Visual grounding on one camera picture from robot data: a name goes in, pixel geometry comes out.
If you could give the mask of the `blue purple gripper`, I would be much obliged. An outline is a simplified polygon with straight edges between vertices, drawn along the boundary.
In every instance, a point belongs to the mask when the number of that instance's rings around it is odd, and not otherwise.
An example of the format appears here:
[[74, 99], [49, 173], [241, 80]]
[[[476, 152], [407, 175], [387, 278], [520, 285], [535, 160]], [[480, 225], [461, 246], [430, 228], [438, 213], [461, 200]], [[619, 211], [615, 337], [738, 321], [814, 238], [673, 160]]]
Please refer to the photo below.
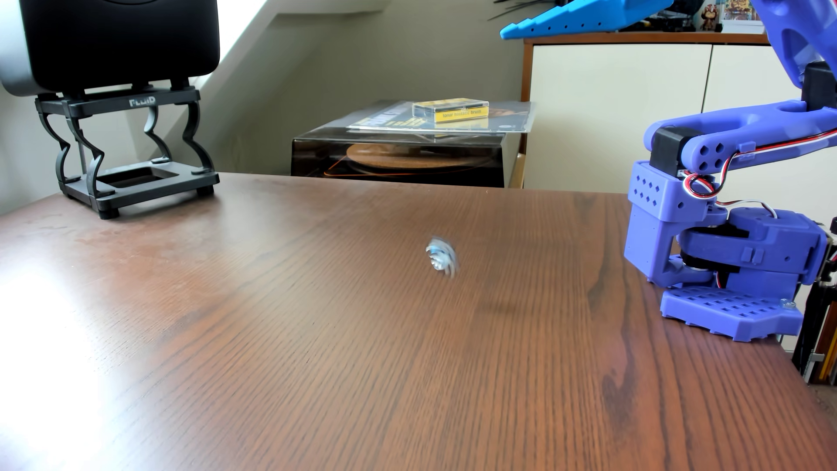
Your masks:
[[[500, 38], [538, 38], [598, 32], [612, 18], [609, 12], [611, 4], [611, 1], [571, 1], [533, 18], [503, 27]], [[674, 1], [615, 1], [611, 30], [625, 29], [672, 4]]]

